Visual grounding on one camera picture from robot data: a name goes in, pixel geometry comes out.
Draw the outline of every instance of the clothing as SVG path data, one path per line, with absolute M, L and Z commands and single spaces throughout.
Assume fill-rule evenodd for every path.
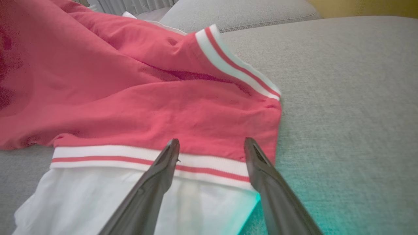
M 184 36 L 69 0 L 6 1 L 0 17 L 6 71 L 0 147 L 56 148 L 51 170 L 16 214 L 16 234 L 77 234 L 69 227 L 99 231 L 172 138 L 180 140 L 181 162 L 169 195 L 200 197 L 202 207 L 219 208 L 224 216 L 227 210 L 250 213 L 255 197 L 244 139 L 253 137 L 274 162 L 280 94 L 226 48 L 216 26 Z M 125 183 L 127 175 L 134 180 Z M 112 189 L 118 189 L 114 197 Z M 230 207 L 219 206 L 220 195 L 233 194 L 252 202 L 234 204 L 231 198 L 225 201 Z M 84 204 L 106 211 L 97 226 L 90 221 L 100 212 Z M 182 209 L 200 213 L 165 205 L 169 216 Z

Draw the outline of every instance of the fabric surface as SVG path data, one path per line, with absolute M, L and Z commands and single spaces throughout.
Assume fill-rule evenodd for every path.
M 125 11 L 125 12 L 122 14 L 122 16 L 123 16 L 123 17 L 132 18 L 132 19 L 137 19 L 134 15 L 132 15 L 131 13 L 129 13 L 129 12 L 127 12 L 127 11 Z M 166 30 L 169 30 L 169 31 L 172 31 L 172 32 L 175 32 L 175 33 L 181 34 L 181 35 L 186 35 L 186 33 L 185 33 L 185 32 L 183 32 L 183 31 L 181 31 L 181 30 L 179 30 L 179 29 L 176 29 L 176 28 L 172 28 L 172 27 L 168 27 L 168 26 L 166 26 L 166 25 L 163 25 L 163 24 L 161 24 L 161 23 L 160 23 L 160 22 L 158 22 L 158 21 L 147 20 L 147 22 L 148 22 L 148 23 L 151 23 L 151 24 L 154 24 L 154 25 L 156 25 L 156 26 L 158 26 L 158 27 L 160 27 L 160 28 L 164 28 L 164 29 L 166 29 Z
M 190 33 L 213 23 L 226 32 L 319 18 L 305 0 L 181 0 L 160 22 Z
M 178 0 L 92 0 L 90 5 L 99 5 L 104 13 L 122 15 L 125 11 L 138 15 L 173 6 Z
M 116 167 L 51 169 L 16 212 L 13 235 L 98 234 L 142 174 Z M 254 191 L 174 177 L 154 234 L 238 234 L 256 202 Z
M 150 12 L 144 12 L 136 16 L 139 20 L 160 21 L 163 16 L 171 9 L 171 7 L 161 8 Z
M 35 191 L 48 171 L 54 149 L 31 146 L 18 150 L 0 150 L 0 231 L 12 234 L 14 212 Z
M 15 235 L 99 233 L 172 138 L 155 234 L 240 231 L 257 202 L 244 139 L 274 162 L 280 92 L 215 25 L 184 35 L 69 0 L 0 7 L 0 148 L 55 147 Z
M 323 19 L 222 37 L 280 81 L 276 168 L 323 232 L 417 234 L 418 20 Z M 266 234 L 260 209 L 242 234 Z
M 183 36 L 141 20 L 92 12 L 71 1 L 58 1 L 61 8 L 33 1 L 48 9 L 47 14 L 32 9 L 18 19 L 2 14 L 4 40 L 11 41 L 3 50 L 3 149 L 53 144 L 74 147 L 66 148 L 54 163 L 83 160 L 65 157 L 109 161 L 113 159 L 97 155 L 100 149 L 158 152 L 177 137 L 182 153 L 211 161 L 227 158 L 245 166 L 243 141 L 253 136 L 274 161 L 279 91 L 228 51 L 216 26 Z M 2 9 L 28 12 L 25 7 L 17 1 Z M 78 40 L 72 40 L 74 34 Z M 44 79 L 34 82 L 37 77 Z M 114 160 L 136 164 L 141 159 Z

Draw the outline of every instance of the white curtain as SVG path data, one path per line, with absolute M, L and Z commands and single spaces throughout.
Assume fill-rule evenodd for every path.
M 98 3 L 105 13 L 122 15 L 127 11 L 133 15 L 137 15 L 143 12 L 171 7 L 177 1 L 178 0 L 98 0 Z

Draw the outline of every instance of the gray upholstery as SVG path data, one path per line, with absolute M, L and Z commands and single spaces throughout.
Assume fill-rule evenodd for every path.
M 100 12 L 122 15 L 125 11 L 132 15 L 150 12 L 166 7 L 173 6 L 178 0 L 89 0 L 91 6 L 96 5 L 92 10 Z
M 326 234 L 418 232 L 418 19 L 222 34 L 283 93 L 276 166 Z M 242 234 L 266 234 L 261 207 Z
M 48 171 L 53 148 L 32 146 L 0 151 L 0 234 L 12 234 L 13 214 L 34 192 Z
M 305 0 L 179 0 L 160 22 L 189 33 L 214 23 L 226 32 L 319 18 Z

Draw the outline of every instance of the cushion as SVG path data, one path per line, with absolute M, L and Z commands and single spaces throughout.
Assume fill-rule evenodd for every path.
M 190 33 L 214 23 L 227 32 L 319 18 L 305 0 L 179 0 L 160 22 Z
M 15 211 L 35 192 L 51 164 L 52 147 L 0 150 L 0 233 L 15 230 Z
M 418 231 L 418 20 L 365 16 L 223 33 L 280 86 L 276 166 L 325 234 Z M 242 234 L 267 234 L 261 206 Z

